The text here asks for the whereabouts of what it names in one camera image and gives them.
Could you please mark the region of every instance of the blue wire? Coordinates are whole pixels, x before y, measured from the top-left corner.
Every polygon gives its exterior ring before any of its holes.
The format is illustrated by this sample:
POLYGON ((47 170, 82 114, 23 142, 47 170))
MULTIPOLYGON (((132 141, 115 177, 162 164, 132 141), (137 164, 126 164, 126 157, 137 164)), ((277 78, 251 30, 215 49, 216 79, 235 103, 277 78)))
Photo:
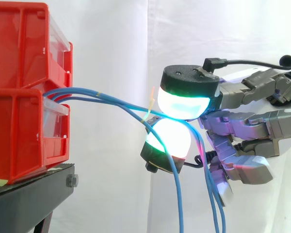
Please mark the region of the blue wire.
MULTIPOLYGON (((197 129, 195 127, 193 127, 192 125, 190 125, 189 123, 186 123, 187 127, 189 127, 192 132, 193 132, 193 135, 195 137, 195 139, 197 141, 199 141, 200 143, 200 147, 201 147, 201 150, 203 150, 204 154, 205 154, 205 145, 204 145, 204 141, 202 140, 202 137, 200 135, 200 133, 197 131, 197 129)), ((220 210, 220 215, 221 215, 221 222, 222 222, 222 233, 226 233, 226 220, 225 220, 225 214, 224 214, 224 210, 223 210, 223 206, 222 206, 222 203, 221 203, 221 200, 219 198, 219 194, 218 194, 218 190, 217 190, 217 187, 213 181, 213 178, 210 174, 210 171, 208 169, 208 166, 205 167, 207 173, 205 173, 205 176, 207 176, 206 178, 206 183, 207 183, 207 180, 211 183, 211 186, 212 186, 212 193, 214 194, 214 197, 216 199, 216 202, 218 204, 218 207, 219 207, 219 210, 220 210)))
MULTIPOLYGON (((133 104, 130 104, 128 102, 119 100, 117 98, 114 98, 114 97, 99 93, 97 91, 85 89, 85 88, 77 88, 77 87, 60 88, 60 89, 55 89, 55 90, 49 91, 49 92, 45 93, 44 96, 49 96, 49 95, 52 95, 52 94, 55 94, 55 93, 56 93, 56 95, 53 96, 53 98, 52 98, 53 100, 57 99, 60 96, 67 95, 67 94, 81 94, 81 95, 87 95, 87 96, 91 96, 91 97, 100 99, 100 100, 95 100, 95 99, 92 99, 92 98, 67 97, 67 98, 64 98, 62 100, 59 100, 58 102, 63 102, 63 101, 66 101, 66 100, 83 100, 83 101, 111 104, 111 105, 115 105, 115 106, 118 106, 118 107, 121 107, 121 108, 122 107, 126 107, 127 110, 129 110, 128 108, 130 108, 130 109, 133 109, 133 110, 138 110, 138 111, 143 111, 143 112, 147 112, 148 111, 148 109, 146 109, 146 108, 143 108, 143 107, 140 107, 140 106, 137 106, 137 105, 133 105, 133 104)), ((156 114, 158 116, 170 118, 170 119, 173 119, 173 120, 180 121, 180 122, 184 123, 191 130, 191 132, 193 133, 195 139, 199 143, 199 149, 203 150, 203 152, 205 154, 204 142, 203 142, 199 132, 197 131, 197 129, 195 129, 192 125, 190 125, 189 123, 187 123, 187 122, 185 122, 183 120, 178 120, 178 119, 171 118, 171 117, 169 117, 169 116, 167 116, 167 115, 165 115, 165 114, 163 114, 161 112, 157 112, 157 111, 151 110, 151 113, 156 114)), ((216 215, 216 210, 215 210, 215 205, 214 205, 212 193, 213 193, 213 195, 214 195, 214 197, 216 199, 216 202, 217 202, 219 210, 220 210, 221 221, 222 221, 222 232, 226 233, 225 215, 224 215, 223 207, 222 207, 219 195, 218 195, 217 188, 216 188, 215 183, 213 181, 213 178, 212 178, 212 176, 211 176, 211 174, 209 172, 208 166, 205 166, 205 170, 204 171, 205 171, 205 179, 206 179, 208 194, 209 194, 209 197, 210 197, 210 202, 211 202, 211 207, 212 207, 214 225, 215 225, 216 232, 219 232, 219 227, 218 227, 218 223, 217 223, 217 215, 216 215)))
MULTIPOLYGON (((60 102, 66 101, 68 98, 64 98, 64 99, 59 100, 57 102, 60 103, 60 102)), ((108 101, 105 101, 105 103, 118 106, 118 107, 122 108, 124 111, 126 111, 127 113, 129 113, 132 117, 134 117, 136 120, 141 122, 144 126, 146 126, 150 130, 150 132, 152 132, 153 135, 157 138, 157 140, 161 143, 161 145, 163 146, 163 148, 166 152, 168 161, 170 163, 171 169, 173 171, 175 183, 176 183, 177 198, 178 198, 178 212, 179 212, 179 232, 184 233, 182 196, 181 196, 181 186, 180 186, 179 175, 178 175, 178 171, 177 171, 175 162, 174 162, 173 158, 171 157, 171 155, 168 153, 168 150, 167 150, 165 144, 161 140, 160 136, 156 133, 156 131, 149 125, 149 123, 147 123, 146 121, 142 121, 142 118, 140 116, 138 116, 137 114, 135 114, 133 111, 131 111, 129 108, 127 108, 126 106, 123 106, 121 104, 118 104, 118 103, 112 103, 112 102, 108 102, 108 101)))

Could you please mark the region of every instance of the clear plastic bin front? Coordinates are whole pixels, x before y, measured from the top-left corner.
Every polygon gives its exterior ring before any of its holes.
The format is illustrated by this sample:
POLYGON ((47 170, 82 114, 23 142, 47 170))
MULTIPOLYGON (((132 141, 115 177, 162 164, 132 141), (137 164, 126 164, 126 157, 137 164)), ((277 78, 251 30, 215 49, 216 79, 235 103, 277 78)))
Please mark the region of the clear plastic bin front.
POLYGON ((52 16, 49 16, 49 51, 53 60, 64 68, 64 53, 70 51, 70 44, 52 16))
POLYGON ((69 109, 48 98, 43 100, 43 132, 44 137, 64 138, 62 131, 63 117, 69 114, 69 109))

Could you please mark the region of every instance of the black metal table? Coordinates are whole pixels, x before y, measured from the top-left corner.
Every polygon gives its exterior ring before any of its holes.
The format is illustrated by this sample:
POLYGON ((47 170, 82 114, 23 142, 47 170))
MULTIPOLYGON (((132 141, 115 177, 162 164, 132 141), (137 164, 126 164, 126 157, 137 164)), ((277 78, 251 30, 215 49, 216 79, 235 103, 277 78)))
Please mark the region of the black metal table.
POLYGON ((0 187, 0 233, 47 233, 53 210, 78 183, 74 164, 13 185, 0 187))

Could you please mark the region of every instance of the stacked storage bin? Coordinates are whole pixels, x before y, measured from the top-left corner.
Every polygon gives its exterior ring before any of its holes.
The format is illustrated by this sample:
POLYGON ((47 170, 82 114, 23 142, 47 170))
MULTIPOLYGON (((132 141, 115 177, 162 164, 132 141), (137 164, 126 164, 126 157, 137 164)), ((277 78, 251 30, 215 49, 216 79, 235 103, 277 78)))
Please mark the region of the stacked storage bin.
POLYGON ((69 158, 69 106, 42 94, 70 86, 72 44, 48 6, 0 2, 0 185, 69 158))

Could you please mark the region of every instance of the white wall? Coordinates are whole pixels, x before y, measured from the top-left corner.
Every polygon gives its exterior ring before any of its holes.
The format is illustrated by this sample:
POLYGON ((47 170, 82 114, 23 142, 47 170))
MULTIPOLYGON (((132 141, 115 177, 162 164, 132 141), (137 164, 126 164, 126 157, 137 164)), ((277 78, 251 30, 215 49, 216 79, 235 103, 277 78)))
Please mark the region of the white wall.
MULTIPOLYGON (((44 0, 74 45, 73 85, 146 106, 147 0, 44 0)), ((146 131, 113 106, 70 102, 73 195, 50 233, 145 233, 150 174, 140 157, 146 131)))
MULTIPOLYGON (((206 57, 278 63, 291 54, 291 1, 150 0, 148 19, 149 86, 159 86, 162 70, 174 64, 200 64, 206 57)), ((248 66, 216 71, 228 74, 248 66)), ((270 111, 259 101, 239 111, 270 111)), ((206 150, 212 150, 206 142, 206 150)), ((188 160, 198 154, 192 144, 188 160)), ((276 177, 265 185, 230 184, 234 200, 225 207, 229 233, 291 233, 291 149, 269 160, 276 177)), ((185 232, 214 232, 202 169, 180 174, 185 232)), ((148 233, 177 233, 178 210, 173 176, 152 175, 148 233)))

